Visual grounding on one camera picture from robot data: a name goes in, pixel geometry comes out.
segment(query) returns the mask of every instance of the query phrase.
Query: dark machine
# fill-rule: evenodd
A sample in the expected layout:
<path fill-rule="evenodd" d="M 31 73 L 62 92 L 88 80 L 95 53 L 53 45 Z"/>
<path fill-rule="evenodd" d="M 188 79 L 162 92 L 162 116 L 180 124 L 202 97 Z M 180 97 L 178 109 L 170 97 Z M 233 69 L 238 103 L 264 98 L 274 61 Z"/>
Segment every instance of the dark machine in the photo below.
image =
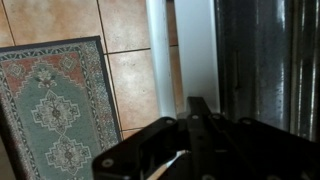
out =
<path fill-rule="evenodd" d="M 95 180 L 147 179 L 176 157 L 159 179 L 319 180 L 320 146 L 250 118 L 237 123 L 188 98 L 186 119 L 163 117 L 98 156 Z"/>

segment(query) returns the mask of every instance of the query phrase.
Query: patterned rug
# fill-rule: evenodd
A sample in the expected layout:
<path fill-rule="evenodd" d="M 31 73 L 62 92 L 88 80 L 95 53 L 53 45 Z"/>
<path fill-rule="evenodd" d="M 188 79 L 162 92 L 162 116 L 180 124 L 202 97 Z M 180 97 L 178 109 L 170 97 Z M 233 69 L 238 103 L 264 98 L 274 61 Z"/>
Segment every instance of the patterned rug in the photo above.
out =
<path fill-rule="evenodd" d="M 17 179 L 92 179 L 120 141 L 100 37 L 0 49 L 1 135 Z"/>

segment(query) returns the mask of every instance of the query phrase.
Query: rug medallion pattern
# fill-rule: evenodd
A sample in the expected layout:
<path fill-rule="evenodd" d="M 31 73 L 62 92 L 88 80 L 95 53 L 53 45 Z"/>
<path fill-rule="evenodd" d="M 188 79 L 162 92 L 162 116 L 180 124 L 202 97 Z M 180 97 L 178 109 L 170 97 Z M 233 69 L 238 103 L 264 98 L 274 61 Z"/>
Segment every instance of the rug medallion pattern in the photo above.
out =
<path fill-rule="evenodd" d="M 97 43 L 0 50 L 1 103 L 27 179 L 92 179 L 93 158 L 118 143 Z"/>

